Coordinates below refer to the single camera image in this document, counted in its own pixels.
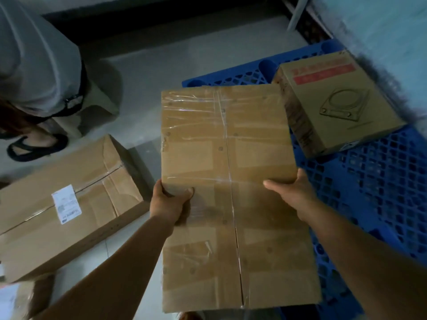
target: box with shipping label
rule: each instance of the box with shipping label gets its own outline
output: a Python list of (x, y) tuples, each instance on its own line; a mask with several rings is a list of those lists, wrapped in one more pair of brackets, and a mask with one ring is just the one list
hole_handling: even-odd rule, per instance
[(0, 191), (6, 281), (51, 273), (149, 209), (150, 191), (111, 136)]
[(0, 318), (29, 320), (45, 310), (49, 306), (54, 279), (54, 275), (44, 275), (15, 284), (0, 282)]
[(281, 64), (273, 83), (307, 158), (346, 150), (405, 125), (347, 51)]
[(296, 163), (276, 84), (162, 93), (162, 182), (195, 188), (163, 248), (163, 311), (318, 303), (307, 224), (263, 180)]

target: blue plastic pallet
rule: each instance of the blue plastic pallet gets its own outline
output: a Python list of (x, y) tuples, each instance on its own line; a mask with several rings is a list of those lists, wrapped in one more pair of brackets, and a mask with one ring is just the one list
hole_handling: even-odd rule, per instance
[[(279, 64), (342, 50), (336, 40), (296, 49), (182, 82), (183, 87), (270, 83)], [(307, 160), (291, 135), (297, 164), (317, 195), (377, 239), (427, 265), (427, 146), (412, 128), (317, 160)], [(323, 302), (320, 317), (350, 320), (363, 313), (312, 235)]]

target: person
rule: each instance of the person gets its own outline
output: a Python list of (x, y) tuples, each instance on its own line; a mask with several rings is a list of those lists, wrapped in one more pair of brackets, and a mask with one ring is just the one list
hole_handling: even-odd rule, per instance
[(88, 79), (79, 48), (17, 0), (0, 0), (0, 139), (27, 162), (64, 149), (68, 138), (41, 123), (82, 108)]
[[(363, 232), (320, 201), (303, 169), (293, 184), (264, 181), (317, 235), (370, 320), (426, 319), (427, 271)], [(150, 218), (120, 249), (35, 320), (130, 320), (147, 287), (163, 244), (194, 193), (176, 197), (154, 186)]]

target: red label on box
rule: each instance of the red label on box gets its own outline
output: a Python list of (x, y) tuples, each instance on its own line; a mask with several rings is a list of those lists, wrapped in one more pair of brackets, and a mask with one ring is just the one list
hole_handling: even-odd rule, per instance
[(341, 65), (332, 67), (329, 69), (324, 69), (322, 71), (318, 71), (316, 73), (311, 73), (302, 76), (295, 76), (293, 79), (296, 85), (306, 84), (317, 82), (318, 80), (324, 80), (326, 78), (331, 78), (333, 76), (354, 72), (356, 70), (353, 64)]

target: sandal strap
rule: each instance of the sandal strap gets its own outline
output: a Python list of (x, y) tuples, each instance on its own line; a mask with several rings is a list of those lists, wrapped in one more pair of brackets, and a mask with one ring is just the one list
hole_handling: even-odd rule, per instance
[(12, 145), (14, 145), (15, 147), (21, 148), (23, 150), (27, 150), (27, 151), (35, 151), (35, 150), (40, 149), (40, 147), (25, 145), (24, 144), (25, 139), (27, 139), (27, 136), (21, 137), (20, 139), (15, 141)]

